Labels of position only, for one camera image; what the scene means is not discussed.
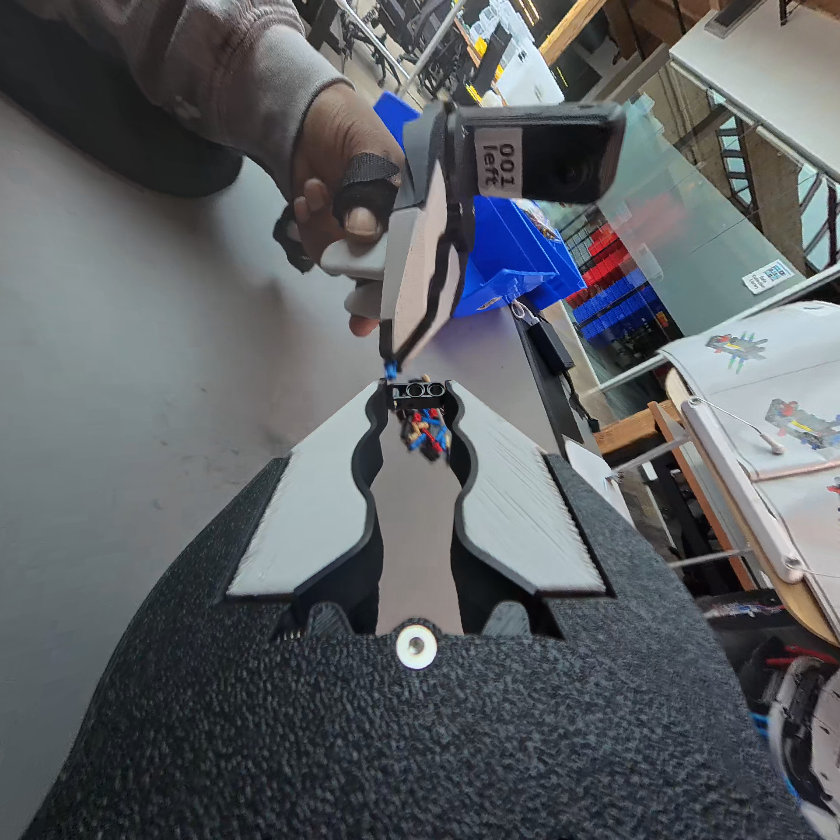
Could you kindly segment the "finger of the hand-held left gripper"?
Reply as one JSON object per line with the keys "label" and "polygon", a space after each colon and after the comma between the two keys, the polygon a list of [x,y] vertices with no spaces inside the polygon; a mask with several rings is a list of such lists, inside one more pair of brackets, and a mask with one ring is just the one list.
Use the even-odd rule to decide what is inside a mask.
{"label": "finger of the hand-held left gripper", "polygon": [[386,366],[402,369],[450,320],[462,277],[447,223],[445,177],[435,163],[425,201],[396,209],[390,219],[380,322]]}

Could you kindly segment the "blue plastic bin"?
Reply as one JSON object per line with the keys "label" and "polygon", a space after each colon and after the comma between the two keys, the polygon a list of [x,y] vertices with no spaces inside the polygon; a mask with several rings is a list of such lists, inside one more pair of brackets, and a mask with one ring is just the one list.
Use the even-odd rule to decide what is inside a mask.
{"label": "blue plastic bin", "polygon": [[[500,266],[519,277],[521,295],[532,309],[545,310],[584,290],[585,282],[564,240],[555,242],[541,236],[516,201],[496,200],[500,220],[507,228]],[[543,205],[537,204],[545,212]]]}
{"label": "blue plastic bin", "polygon": [[536,186],[525,185],[525,164],[537,161],[538,150],[526,154],[537,124],[525,125],[516,115],[513,124],[501,117],[505,108],[459,108],[430,103],[419,112],[385,92],[374,105],[388,130],[401,145],[405,164],[394,211],[425,201],[435,163],[442,165],[448,203],[447,238],[455,245],[461,281],[451,315],[463,318],[500,308],[522,293],[517,275],[501,267],[508,233],[496,200],[536,202]]}

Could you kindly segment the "black power adapter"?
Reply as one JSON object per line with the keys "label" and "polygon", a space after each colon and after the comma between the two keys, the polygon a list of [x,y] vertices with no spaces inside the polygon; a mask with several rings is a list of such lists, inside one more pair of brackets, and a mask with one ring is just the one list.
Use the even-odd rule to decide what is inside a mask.
{"label": "black power adapter", "polygon": [[551,322],[544,318],[534,319],[526,327],[526,335],[552,376],[565,376],[574,368],[571,354]]}

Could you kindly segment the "pile of small lego pins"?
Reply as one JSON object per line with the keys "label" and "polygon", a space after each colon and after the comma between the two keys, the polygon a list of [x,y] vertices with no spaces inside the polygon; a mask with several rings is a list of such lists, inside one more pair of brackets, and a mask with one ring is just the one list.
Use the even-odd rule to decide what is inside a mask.
{"label": "pile of small lego pins", "polygon": [[443,408],[401,409],[395,415],[406,451],[418,453],[430,463],[449,462],[452,437]]}

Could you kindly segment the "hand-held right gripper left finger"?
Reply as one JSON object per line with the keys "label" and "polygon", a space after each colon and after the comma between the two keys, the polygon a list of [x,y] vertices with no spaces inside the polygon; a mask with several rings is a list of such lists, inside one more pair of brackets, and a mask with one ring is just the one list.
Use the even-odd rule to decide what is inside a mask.
{"label": "hand-held right gripper left finger", "polygon": [[289,453],[227,586],[229,599],[365,599],[382,534],[371,493],[387,424],[384,381],[367,385]]}

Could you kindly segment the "person's left hand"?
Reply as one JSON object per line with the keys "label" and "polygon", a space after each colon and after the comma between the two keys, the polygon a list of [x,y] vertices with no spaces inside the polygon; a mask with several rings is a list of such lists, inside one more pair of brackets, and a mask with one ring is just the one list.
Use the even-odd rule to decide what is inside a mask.
{"label": "person's left hand", "polygon": [[351,87],[325,88],[307,111],[292,158],[292,208],[308,257],[318,265],[322,252],[342,238],[372,245],[384,233],[371,210],[356,207],[339,223],[332,211],[350,162],[376,154],[403,166],[403,151],[373,108]]}

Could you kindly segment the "person's left forearm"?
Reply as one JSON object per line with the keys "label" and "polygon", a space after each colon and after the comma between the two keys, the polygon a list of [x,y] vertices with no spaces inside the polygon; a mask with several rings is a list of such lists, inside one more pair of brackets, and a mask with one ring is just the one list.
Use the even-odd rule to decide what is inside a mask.
{"label": "person's left forearm", "polygon": [[306,39],[293,2],[40,1],[119,59],[153,105],[189,130],[246,154],[291,195],[292,156],[310,106],[352,83]]}

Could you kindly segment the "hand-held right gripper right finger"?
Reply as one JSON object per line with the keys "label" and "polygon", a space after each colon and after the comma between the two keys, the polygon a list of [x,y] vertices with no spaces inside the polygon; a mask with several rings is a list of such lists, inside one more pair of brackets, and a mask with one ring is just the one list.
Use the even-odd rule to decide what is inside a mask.
{"label": "hand-held right gripper right finger", "polygon": [[530,595],[607,593],[548,453],[455,380],[446,382],[454,525],[468,554]]}

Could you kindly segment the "paper sign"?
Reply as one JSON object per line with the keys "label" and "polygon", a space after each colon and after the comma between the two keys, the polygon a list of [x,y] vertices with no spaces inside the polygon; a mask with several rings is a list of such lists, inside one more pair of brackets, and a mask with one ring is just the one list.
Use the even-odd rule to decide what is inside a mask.
{"label": "paper sign", "polygon": [[795,271],[782,259],[756,269],[741,278],[742,284],[755,297],[795,277]]}

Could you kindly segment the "grey desk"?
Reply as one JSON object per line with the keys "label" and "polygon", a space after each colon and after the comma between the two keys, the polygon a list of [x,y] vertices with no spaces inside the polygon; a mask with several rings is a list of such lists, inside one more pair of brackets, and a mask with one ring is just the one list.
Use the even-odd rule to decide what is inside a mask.
{"label": "grey desk", "polygon": [[[39,810],[132,616],[196,534],[257,475],[374,378],[373,342],[343,333],[343,285],[295,277],[270,243],[280,199],[247,164],[232,192],[163,198],[105,175],[11,107],[2,127],[2,838]],[[154,698],[131,759],[161,746],[162,782],[107,772],[119,801],[161,815],[63,837],[559,838],[534,781],[505,793],[466,770],[416,671],[361,640],[283,643],[261,604],[222,604],[211,634],[170,629],[129,651]]]}

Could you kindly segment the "white storage boxes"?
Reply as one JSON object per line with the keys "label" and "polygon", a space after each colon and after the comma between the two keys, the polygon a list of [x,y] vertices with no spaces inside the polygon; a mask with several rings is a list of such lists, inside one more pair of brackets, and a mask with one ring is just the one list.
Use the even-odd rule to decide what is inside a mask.
{"label": "white storage boxes", "polygon": [[564,95],[536,46],[533,2],[464,2],[455,19],[467,46],[452,99],[486,107],[558,104]]}

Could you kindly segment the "black lego beam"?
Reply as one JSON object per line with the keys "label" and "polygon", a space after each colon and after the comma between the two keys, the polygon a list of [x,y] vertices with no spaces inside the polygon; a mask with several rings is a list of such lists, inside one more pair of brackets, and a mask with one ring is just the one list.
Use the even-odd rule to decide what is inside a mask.
{"label": "black lego beam", "polygon": [[391,385],[392,410],[414,413],[441,410],[445,405],[448,389],[445,383],[412,379]]}

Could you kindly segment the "rack of red and blue bins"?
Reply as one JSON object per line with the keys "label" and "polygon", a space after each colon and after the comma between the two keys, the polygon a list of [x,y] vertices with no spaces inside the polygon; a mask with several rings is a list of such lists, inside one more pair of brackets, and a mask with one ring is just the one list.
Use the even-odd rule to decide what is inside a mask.
{"label": "rack of red and blue bins", "polygon": [[678,330],[656,290],[602,216],[565,236],[584,287],[565,299],[581,338],[595,347],[656,349]]}

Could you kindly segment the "clear bag of lego parts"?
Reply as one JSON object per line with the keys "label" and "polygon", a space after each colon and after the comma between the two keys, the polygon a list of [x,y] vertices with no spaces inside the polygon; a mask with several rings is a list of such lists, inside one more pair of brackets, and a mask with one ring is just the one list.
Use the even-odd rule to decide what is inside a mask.
{"label": "clear bag of lego parts", "polygon": [[530,223],[540,232],[541,236],[553,242],[560,242],[562,240],[561,234],[540,205],[529,199],[518,199],[515,204],[526,215]]}

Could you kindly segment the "white book stand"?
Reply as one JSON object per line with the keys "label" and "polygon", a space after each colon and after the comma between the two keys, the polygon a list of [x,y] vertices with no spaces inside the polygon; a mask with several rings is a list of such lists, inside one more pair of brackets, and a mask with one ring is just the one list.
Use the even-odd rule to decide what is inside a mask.
{"label": "white book stand", "polygon": [[666,384],[667,401],[651,402],[622,421],[601,426],[584,416],[595,454],[615,465],[621,453],[640,455],[643,464],[673,455],[722,546],[717,555],[681,564],[728,560],[742,588],[752,592],[766,581],[798,624],[837,648],[831,617],[806,581],[810,570],[729,445],[720,410],[691,393],[675,368]]}

